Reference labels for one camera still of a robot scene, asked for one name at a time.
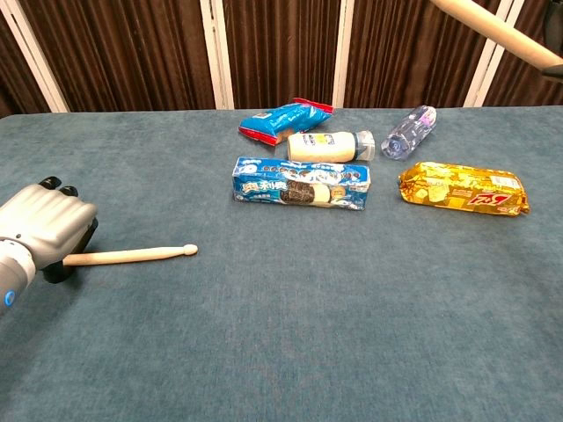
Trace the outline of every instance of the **wooden drumstick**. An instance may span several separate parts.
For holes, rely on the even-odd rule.
[[[563,59],[472,0],[430,0],[453,18],[501,44],[537,69],[563,64]]]
[[[136,249],[132,251],[77,253],[62,260],[64,266],[102,266],[105,264],[122,264],[126,262],[151,261],[166,259],[180,255],[194,255],[197,246],[186,244],[172,248]]]

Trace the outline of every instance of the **cookie image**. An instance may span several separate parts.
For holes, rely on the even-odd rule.
[[[311,204],[315,200],[315,189],[311,185],[288,180],[288,190],[280,193],[287,204]]]

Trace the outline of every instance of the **yellow snack package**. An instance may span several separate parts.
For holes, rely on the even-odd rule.
[[[413,204],[494,215],[530,212],[522,182],[509,171],[425,162],[398,181],[401,196]]]

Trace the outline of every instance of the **package logo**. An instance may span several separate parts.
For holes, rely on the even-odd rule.
[[[505,193],[480,193],[470,200],[467,205],[490,205],[491,207],[496,207],[511,196]]]

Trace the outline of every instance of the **cookie package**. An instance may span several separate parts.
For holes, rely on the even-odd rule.
[[[509,171],[426,162],[403,172],[398,182],[403,199],[415,204],[493,215],[530,212],[522,182]]]
[[[238,131],[251,139],[274,146],[286,141],[292,134],[313,129],[332,115],[333,108],[327,104],[293,98],[291,104],[244,119]]]
[[[369,168],[242,156],[232,172],[235,200],[363,210]]]

